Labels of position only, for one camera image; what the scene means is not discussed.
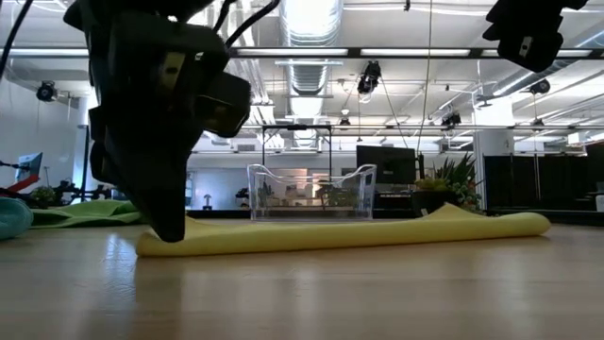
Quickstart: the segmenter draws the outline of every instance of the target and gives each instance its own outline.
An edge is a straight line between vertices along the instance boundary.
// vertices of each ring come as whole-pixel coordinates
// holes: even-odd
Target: fluorescent light
[[[577,57],[577,58],[581,58],[581,57],[587,57],[592,53],[591,50],[561,50],[560,52],[558,52],[558,57]]]
[[[499,53],[497,53],[497,50],[494,49],[489,49],[489,50],[484,50],[482,51],[482,56],[483,57],[499,57]]]
[[[334,60],[277,60],[276,66],[342,66],[341,61]]]
[[[467,57],[469,49],[443,48],[363,48],[361,55],[365,57]]]
[[[12,58],[87,58],[88,50],[86,48],[11,48],[10,56]]]
[[[237,54],[243,57],[257,56],[345,56],[346,48],[240,48]]]
[[[558,52],[558,57],[559,58],[583,58],[583,57],[587,57],[592,53],[591,50],[586,50],[586,49],[567,49],[567,50],[560,50],[560,52]],[[496,49],[485,49],[484,51],[482,51],[482,56],[486,57],[486,58],[498,58],[499,54],[497,53]]]

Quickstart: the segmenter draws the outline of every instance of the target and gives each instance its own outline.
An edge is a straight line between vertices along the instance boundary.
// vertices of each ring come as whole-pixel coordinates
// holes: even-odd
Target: wooden table
[[[0,339],[601,340],[604,233],[137,260],[137,228],[0,243]]]

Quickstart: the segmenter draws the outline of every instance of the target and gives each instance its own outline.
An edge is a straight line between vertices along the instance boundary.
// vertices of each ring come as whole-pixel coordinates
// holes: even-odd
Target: clear plastic container
[[[373,218],[375,165],[346,176],[277,176],[248,165],[253,220],[367,220]]]

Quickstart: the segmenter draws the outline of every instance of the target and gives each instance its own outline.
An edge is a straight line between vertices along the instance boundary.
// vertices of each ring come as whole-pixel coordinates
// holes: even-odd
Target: yellow cloth
[[[537,213],[486,217],[445,205],[428,216],[396,222],[211,225],[187,219],[183,241],[164,243],[150,230],[136,250],[139,256],[196,256],[369,247],[537,236],[549,228],[549,221]]]

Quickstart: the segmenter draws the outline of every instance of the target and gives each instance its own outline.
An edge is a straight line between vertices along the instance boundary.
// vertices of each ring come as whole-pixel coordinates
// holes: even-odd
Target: potted plant
[[[441,208],[445,203],[478,213],[481,197],[475,190],[475,162],[467,153],[459,163],[447,158],[443,167],[436,170],[435,178],[418,180],[415,183],[417,190],[411,195],[415,214],[424,216]]]
[[[425,178],[415,182],[416,190],[411,194],[413,211],[418,217],[433,213],[445,203],[456,204],[457,198],[443,178]]]

